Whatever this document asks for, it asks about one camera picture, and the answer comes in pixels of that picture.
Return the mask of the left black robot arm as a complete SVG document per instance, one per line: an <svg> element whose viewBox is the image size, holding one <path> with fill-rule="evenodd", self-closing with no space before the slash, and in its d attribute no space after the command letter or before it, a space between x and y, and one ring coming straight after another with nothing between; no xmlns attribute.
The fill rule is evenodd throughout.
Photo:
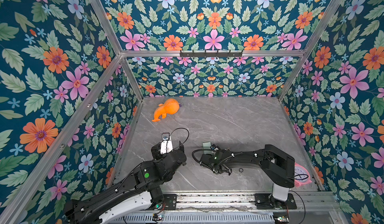
<svg viewBox="0 0 384 224"><path fill-rule="evenodd" d="M186 165L184 145L138 164L122 181L84 201L70 200L64 212L70 224L108 224L137 211L155 210L164 202L161 185Z"/></svg>

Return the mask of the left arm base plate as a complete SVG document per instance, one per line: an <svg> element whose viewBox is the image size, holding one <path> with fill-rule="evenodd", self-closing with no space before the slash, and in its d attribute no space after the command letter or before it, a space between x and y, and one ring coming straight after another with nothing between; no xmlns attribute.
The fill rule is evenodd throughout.
<svg viewBox="0 0 384 224"><path fill-rule="evenodd" d="M161 202L161 211L174 211L177 207L178 195L177 194L164 194L164 199Z"/></svg>

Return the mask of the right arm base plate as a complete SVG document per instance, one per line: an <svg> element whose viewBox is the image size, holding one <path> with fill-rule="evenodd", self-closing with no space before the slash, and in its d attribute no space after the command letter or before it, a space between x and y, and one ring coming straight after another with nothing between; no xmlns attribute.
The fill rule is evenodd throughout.
<svg viewBox="0 0 384 224"><path fill-rule="evenodd" d="M275 199L272 194L254 194L255 206L259 210L296 210L297 204L292 194L288 194L286 201Z"/></svg>

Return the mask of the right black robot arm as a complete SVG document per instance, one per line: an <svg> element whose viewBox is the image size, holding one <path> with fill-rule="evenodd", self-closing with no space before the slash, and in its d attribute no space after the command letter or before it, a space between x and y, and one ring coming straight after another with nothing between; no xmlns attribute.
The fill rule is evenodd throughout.
<svg viewBox="0 0 384 224"><path fill-rule="evenodd" d="M273 182L270 197L272 202L284 203L289 191L295 186L295 159L273 145L265 145L256 151L232 152L212 145L209 149L198 149L192 157L200 166L216 175L232 174L234 168L261 169Z"/></svg>

